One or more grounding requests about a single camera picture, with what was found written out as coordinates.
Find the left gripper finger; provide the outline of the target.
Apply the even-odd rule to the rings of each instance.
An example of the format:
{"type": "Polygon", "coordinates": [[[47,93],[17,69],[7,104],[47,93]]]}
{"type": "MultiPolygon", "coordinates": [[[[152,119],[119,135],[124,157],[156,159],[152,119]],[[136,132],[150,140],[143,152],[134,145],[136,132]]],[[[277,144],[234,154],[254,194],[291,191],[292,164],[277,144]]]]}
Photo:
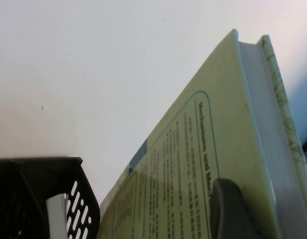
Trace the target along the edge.
{"type": "Polygon", "coordinates": [[[210,209],[213,239],[257,239],[259,232],[239,187],[230,179],[213,182],[210,209]]]}

